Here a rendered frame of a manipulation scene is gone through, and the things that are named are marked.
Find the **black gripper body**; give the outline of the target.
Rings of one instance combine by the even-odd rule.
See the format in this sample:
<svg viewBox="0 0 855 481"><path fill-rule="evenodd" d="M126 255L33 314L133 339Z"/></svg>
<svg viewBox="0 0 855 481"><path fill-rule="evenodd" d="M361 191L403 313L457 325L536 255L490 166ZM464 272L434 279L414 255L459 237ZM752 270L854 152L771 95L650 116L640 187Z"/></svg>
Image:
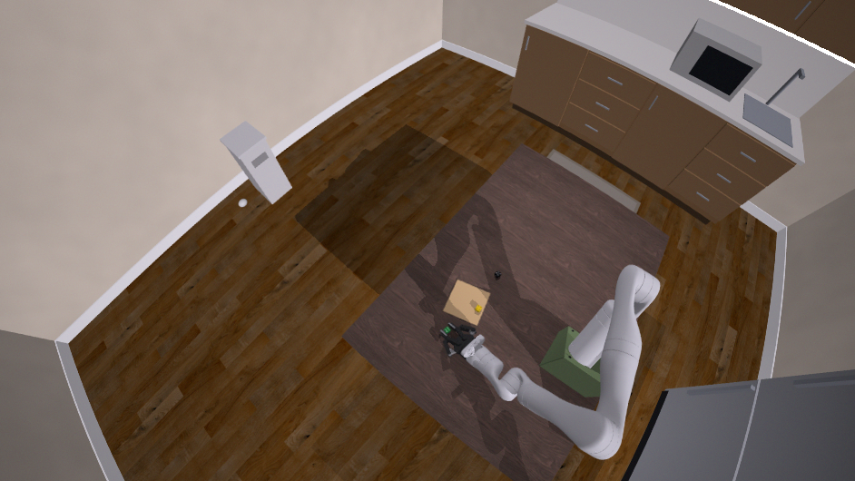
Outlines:
<svg viewBox="0 0 855 481"><path fill-rule="evenodd" d="M457 354L459 354L461 357L463 357L463 356L460 354L460 353L461 353L461 351L463 350L463 348L464 348L467 344L469 344L472 340L474 340L474 336L473 336L473 335L471 335L471 334L464 334L464 335L465 335L465 336L467 336L467 340L463 340L463 339L462 339L462 337L461 337L460 335L456 338L456 340L458 340L458 341L460 341L460 342L461 342L461 345L460 345L460 346L454 343L454 351L455 351ZM469 340L469 341L468 341L468 340ZM463 346L463 348L462 348L462 346ZM464 358L464 357L463 357L463 358ZM464 358L464 359L466 359L466 358Z"/></svg>

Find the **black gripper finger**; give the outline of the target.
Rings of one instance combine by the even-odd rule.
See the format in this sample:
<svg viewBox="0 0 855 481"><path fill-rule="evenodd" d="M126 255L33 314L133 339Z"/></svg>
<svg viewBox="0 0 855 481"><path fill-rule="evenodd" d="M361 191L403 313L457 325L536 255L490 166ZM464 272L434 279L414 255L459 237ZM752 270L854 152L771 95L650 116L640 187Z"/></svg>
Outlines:
<svg viewBox="0 0 855 481"><path fill-rule="evenodd" d="M445 338L445 340L443 340L443 344L444 344L444 346L445 346L445 349L446 349L446 352L447 352L448 356L449 356L449 357L451 357L451 356L452 356L452 354L455 354L456 352L455 352L452 348L449 348L447 343L449 342L449 343L451 343L452 345L454 345L454 343L455 343L455 344L457 344L457 345L459 345L459 346L460 346L460 345L461 345L461 342L460 342L460 341L458 341L458 340L456 340L456 339L453 339L453 338L449 337L449 336L447 335L447 333L445 333L443 330L440 330L440 334L441 334L441 336L442 336L443 338Z"/></svg>
<svg viewBox="0 0 855 481"><path fill-rule="evenodd" d="M467 340L467 337L463 334L463 332L462 332L461 330L466 331L466 332L469 332L469 334L471 334L471 335L473 335L473 336L477 333L477 331L476 331L476 329L475 329L475 328L473 328L473 327L469 327L469 326L466 326L466 325L462 325L462 324L461 324L459 327L457 327L457 326L456 326L456 325L454 325L453 323L448 323L448 326L449 326L450 328L452 328L454 331L456 331L456 332L457 332L457 334L458 334L458 335L460 335L460 336L462 337L462 339L463 339L463 340ZM459 333L458 333L458 332L459 332Z"/></svg>

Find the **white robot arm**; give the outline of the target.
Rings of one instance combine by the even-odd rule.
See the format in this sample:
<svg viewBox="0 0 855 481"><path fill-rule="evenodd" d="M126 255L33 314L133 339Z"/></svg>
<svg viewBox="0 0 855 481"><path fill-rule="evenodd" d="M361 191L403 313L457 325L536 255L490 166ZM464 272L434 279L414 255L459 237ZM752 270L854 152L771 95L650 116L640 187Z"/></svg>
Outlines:
<svg viewBox="0 0 855 481"><path fill-rule="evenodd" d="M555 424L588 455L608 459L622 443L641 355L642 339L636 319L659 290L656 277L635 265L626 266L616 283L614 300L608 300L569 345L572 357L584 366L591 368L601 358L601 392L596 411L566 402L541 388L521 368L511 368L499 380L504 364L482 345L482 335L472 340L461 355L487 377L502 399L511 401L517 396L520 404Z"/></svg>

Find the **beige square mat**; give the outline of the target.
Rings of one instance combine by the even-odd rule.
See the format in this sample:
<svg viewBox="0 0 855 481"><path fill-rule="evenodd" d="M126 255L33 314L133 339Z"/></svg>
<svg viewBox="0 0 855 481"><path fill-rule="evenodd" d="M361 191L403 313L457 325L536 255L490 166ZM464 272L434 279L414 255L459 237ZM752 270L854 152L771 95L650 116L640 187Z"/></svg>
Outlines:
<svg viewBox="0 0 855 481"><path fill-rule="evenodd" d="M477 326L490 296L489 292L457 280L443 311ZM477 305L483 308L475 311Z"/></svg>

